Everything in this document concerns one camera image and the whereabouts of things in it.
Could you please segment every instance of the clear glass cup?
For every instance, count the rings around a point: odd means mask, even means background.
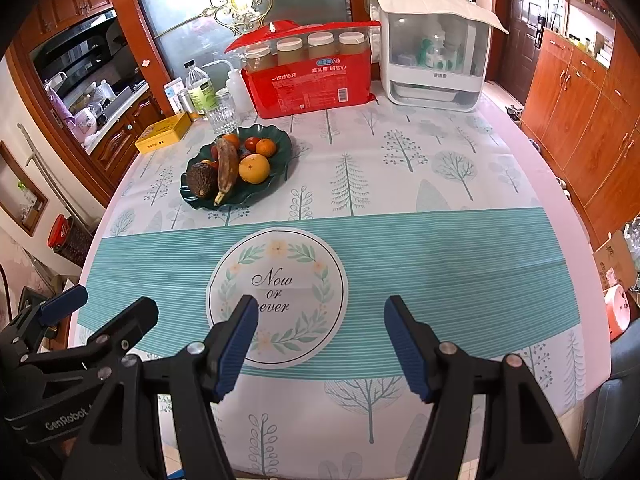
[[[226,88],[218,90],[216,97],[218,98],[218,104],[211,110],[205,110],[205,115],[214,133],[229,134],[234,131],[240,123],[236,116],[234,100]]]

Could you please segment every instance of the brown overripe banana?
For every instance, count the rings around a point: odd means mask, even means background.
[[[216,140],[216,147],[218,149],[218,195],[214,204],[220,205],[238,179],[238,151],[231,142],[222,137]]]

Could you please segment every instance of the red plastic wrapper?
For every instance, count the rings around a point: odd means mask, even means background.
[[[369,27],[379,27],[380,22],[326,23],[324,25],[299,26],[294,22],[281,20],[241,36],[231,43],[226,52],[241,47],[262,47],[264,55],[258,70],[242,69],[242,77],[251,94],[251,99],[260,117],[273,119],[287,115],[302,114],[315,110],[325,110],[342,106],[364,104],[375,99],[370,93],[371,50],[369,47]],[[335,41],[328,48],[334,52],[315,59],[302,59],[287,64],[278,64],[276,40],[300,38],[302,52],[297,56],[308,58],[308,36],[316,32],[332,32]],[[347,54],[348,50],[339,41],[344,32],[360,32],[365,43],[351,50],[361,50],[357,54]]]

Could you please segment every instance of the pink table edge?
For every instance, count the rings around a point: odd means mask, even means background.
[[[515,156],[535,190],[542,207],[545,209],[558,238],[558,243],[562,254],[564,254],[574,286],[580,313],[586,365],[585,390],[586,395],[588,395],[606,381],[611,373],[609,326],[607,324],[604,295],[600,288],[598,270],[593,259],[593,251],[584,235],[574,208],[562,193],[555,175],[540,154],[533,148],[527,136],[513,123],[506,113],[501,111],[486,96],[480,100],[476,111],[480,112],[498,131],[502,140]],[[117,197],[122,194],[124,183],[137,170],[141,160],[142,156],[139,155],[115,191],[113,196],[116,200],[109,202],[82,268],[79,281],[81,285],[86,285],[86,279],[94,262],[98,245],[100,245],[100,240],[118,202]],[[74,312],[71,318],[69,328],[69,341],[71,344],[75,341],[77,324],[78,311]]]

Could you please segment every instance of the fruit plate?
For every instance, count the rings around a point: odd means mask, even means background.
[[[195,196],[187,186],[187,171],[189,171],[191,166],[197,162],[211,159],[211,147],[215,146],[216,142],[214,141],[210,144],[206,144],[200,148],[200,151],[196,156],[187,162],[187,168],[180,177],[180,194],[184,201],[194,209],[209,209],[211,211],[217,211],[226,205],[242,205],[249,200],[249,198],[255,200],[260,195],[264,194],[271,186],[274,186],[274,183],[279,181],[280,176],[285,173],[287,166],[291,161],[293,151],[291,139],[289,139],[289,136],[285,132],[272,125],[262,126],[261,124],[253,124],[249,128],[238,128],[236,130],[236,134],[240,137],[241,146],[244,146],[245,140],[249,137],[271,139],[276,143],[278,151],[269,158],[269,176],[260,184],[249,184],[238,176],[236,184],[220,205],[214,205],[213,198],[203,199]]]

